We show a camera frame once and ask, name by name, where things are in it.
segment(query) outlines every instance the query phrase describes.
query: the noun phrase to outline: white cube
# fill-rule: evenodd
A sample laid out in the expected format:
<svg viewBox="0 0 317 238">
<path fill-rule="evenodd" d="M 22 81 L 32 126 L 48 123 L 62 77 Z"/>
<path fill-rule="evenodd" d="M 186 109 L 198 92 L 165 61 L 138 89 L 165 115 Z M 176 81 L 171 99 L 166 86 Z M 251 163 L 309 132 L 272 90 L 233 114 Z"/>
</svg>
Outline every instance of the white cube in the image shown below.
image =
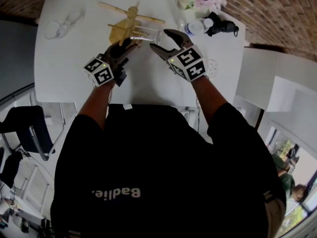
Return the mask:
<svg viewBox="0 0 317 238">
<path fill-rule="evenodd" d="M 96 86 L 101 86 L 114 79 L 109 64 L 98 58 L 92 58 L 83 69 L 89 80 Z"/>
<path fill-rule="evenodd" d="M 205 75 L 204 57 L 196 45 L 167 60 L 171 69 L 191 82 Z"/>
</svg>

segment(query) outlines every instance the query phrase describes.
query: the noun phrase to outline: green shirt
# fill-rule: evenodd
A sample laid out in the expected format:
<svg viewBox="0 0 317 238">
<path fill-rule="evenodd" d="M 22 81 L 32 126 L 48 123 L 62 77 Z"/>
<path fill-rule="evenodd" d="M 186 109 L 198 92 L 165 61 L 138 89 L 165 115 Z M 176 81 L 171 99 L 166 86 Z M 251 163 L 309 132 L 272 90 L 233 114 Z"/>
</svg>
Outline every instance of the green shirt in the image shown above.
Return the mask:
<svg viewBox="0 0 317 238">
<path fill-rule="evenodd" d="M 285 162 L 278 157 L 276 154 L 272 155 L 273 161 L 275 163 L 276 169 L 279 170 L 283 170 L 286 166 Z M 293 187 L 295 186 L 295 181 L 292 177 L 292 175 L 290 175 L 289 173 L 285 173 L 280 177 L 280 180 L 282 182 L 283 188 L 285 190 L 286 193 L 286 197 L 291 197 L 292 195 L 292 190 Z"/>
</svg>

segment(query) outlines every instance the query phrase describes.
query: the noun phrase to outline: window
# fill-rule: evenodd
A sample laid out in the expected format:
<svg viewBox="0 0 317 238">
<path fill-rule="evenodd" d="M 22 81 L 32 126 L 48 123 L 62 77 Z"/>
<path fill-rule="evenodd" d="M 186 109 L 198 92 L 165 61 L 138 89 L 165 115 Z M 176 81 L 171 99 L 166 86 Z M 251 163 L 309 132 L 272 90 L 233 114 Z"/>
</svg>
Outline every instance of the window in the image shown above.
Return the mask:
<svg viewBox="0 0 317 238">
<path fill-rule="evenodd" d="M 270 125 L 265 140 L 269 152 L 289 164 L 291 168 L 288 173 L 293 176 L 295 185 L 305 184 L 309 188 L 304 202 L 287 198 L 285 219 L 277 233 L 278 238 L 295 228 L 317 209 L 317 159 L 312 156 L 317 156 L 317 153 L 279 125 L 273 122 Z"/>
</svg>

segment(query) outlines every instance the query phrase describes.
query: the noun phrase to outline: brick wall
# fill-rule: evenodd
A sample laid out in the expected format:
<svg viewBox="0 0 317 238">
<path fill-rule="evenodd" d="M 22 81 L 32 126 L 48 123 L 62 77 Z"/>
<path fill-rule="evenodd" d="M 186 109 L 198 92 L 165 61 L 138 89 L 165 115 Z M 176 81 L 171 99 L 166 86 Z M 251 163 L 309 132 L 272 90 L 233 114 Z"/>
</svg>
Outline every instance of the brick wall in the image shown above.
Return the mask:
<svg viewBox="0 0 317 238">
<path fill-rule="evenodd" d="M 283 47 L 317 61 L 317 0 L 227 0 L 225 12 L 247 26 L 250 43 Z M 0 0 L 0 13 L 38 18 L 44 0 Z"/>
</svg>

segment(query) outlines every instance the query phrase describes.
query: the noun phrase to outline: bottle cap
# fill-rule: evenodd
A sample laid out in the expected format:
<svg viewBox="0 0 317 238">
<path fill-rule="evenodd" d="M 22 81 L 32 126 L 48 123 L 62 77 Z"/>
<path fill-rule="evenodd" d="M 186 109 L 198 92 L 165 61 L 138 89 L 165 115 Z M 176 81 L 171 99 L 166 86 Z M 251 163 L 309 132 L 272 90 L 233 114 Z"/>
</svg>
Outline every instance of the bottle cap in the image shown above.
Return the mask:
<svg viewBox="0 0 317 238">
<path fill-rule="evenodd" d="M 213 20 L 211 18 L 205 18 L 204 19 L 204 26 L 212 27 L 213 26 Z"/>
</svg>

